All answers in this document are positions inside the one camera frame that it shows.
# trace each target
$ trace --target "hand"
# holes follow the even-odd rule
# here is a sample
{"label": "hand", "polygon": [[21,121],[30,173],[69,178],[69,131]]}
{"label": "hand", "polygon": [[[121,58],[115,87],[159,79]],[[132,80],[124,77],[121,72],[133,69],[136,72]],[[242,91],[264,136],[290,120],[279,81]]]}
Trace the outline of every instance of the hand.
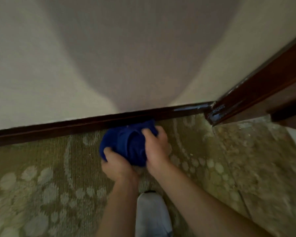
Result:
{"label": "hand", "polygon": [[149,173],[156,177],[162,167],[170,163],[169,160],[169,143],[166,132],[161,126],[156,126],[158,136],[155,137],[149,129],[142,129],[142,134],[145,136],[145,150],[147,156],[146,166]]}
{"label": "hand", "polygon": [[113,181],[121,179],[138,180],[138,175],[130,163],[118,153],[112,151],[110,147],[104,149],[106,161],[102,160],[102,170],[108,178]]}

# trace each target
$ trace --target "right hand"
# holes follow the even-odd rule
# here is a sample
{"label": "right hand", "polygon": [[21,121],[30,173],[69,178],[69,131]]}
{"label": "right hand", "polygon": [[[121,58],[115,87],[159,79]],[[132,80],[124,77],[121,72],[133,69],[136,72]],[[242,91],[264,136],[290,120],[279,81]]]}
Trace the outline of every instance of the right hand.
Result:
{"label": "right hand", "polygon": [[165,164],[170,163],[170,149],[167,134],[161,126],[156,126],[156,129],[158,130],[157,137],[155,137],[149,129],[142,129],[141,131],[146,139],[146,166],[149,173],[154,177],[158,171],[162,171]]}

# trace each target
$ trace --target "left hand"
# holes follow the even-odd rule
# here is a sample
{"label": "left hand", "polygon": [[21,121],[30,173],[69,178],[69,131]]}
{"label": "left hand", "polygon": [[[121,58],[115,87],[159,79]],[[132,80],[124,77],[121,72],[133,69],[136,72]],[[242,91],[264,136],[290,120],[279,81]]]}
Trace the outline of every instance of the left hand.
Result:
{"label": "left hand", "polygon": [[107,162],[102,160],[102,170],[112,181],[116,182],[120,179],[138,179],[137,173],[124,157],[112,151],[110,147],[104,149],[104,154]]}

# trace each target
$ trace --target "dark wood trim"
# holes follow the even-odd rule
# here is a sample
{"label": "dark wood trim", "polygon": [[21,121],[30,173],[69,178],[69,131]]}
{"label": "dark wood trim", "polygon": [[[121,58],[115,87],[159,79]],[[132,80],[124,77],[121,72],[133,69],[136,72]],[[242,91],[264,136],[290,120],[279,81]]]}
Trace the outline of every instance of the dark wood trim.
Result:
{"label": "dark wood trim", "polygon": [[217,125],[295,82],[296,39],[223,95],[205,117]]}
{"label": "dark wood trim", "polygon": [[212,104],[213,102],[204,102],[10,128],[0,130],[0,146],[108,129],[149,119],[164,120],[195,115],[210,109]]}
{"label": "dark wood trim", "polygon": [[273,122],[279,122],[296,115],[296,100],[283,106],[281,109],[271,114]]}

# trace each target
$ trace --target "white shoe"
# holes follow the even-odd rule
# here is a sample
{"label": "white shoe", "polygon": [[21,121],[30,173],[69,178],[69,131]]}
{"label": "white shoe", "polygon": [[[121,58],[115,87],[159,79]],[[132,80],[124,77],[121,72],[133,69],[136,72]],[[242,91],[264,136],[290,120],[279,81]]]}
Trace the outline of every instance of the white shoe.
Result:
{"label": "white shoe", "polygon": [[155,191],[147,191],[137,199],[135,237],[155,236],[173,236],[172,225],[162,196]]}

